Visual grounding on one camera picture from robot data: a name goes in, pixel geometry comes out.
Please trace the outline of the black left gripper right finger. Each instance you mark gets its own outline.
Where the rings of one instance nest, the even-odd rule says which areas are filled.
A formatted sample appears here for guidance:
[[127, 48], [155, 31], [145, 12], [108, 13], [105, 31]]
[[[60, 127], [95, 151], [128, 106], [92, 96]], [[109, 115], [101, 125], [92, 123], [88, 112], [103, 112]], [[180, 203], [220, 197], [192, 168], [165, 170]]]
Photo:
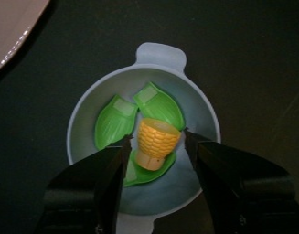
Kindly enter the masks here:
[[299, 204], [286, 169], [189, 131], [184, 148], [215, 234], [299, 234]]

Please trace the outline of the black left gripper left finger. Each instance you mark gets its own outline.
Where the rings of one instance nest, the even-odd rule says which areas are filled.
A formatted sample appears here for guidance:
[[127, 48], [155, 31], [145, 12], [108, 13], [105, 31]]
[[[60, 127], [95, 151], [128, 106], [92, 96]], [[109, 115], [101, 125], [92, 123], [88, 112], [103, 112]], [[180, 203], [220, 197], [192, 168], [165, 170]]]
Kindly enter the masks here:
[[131, 135], [53, 177], [34, 234], [116, 234]]

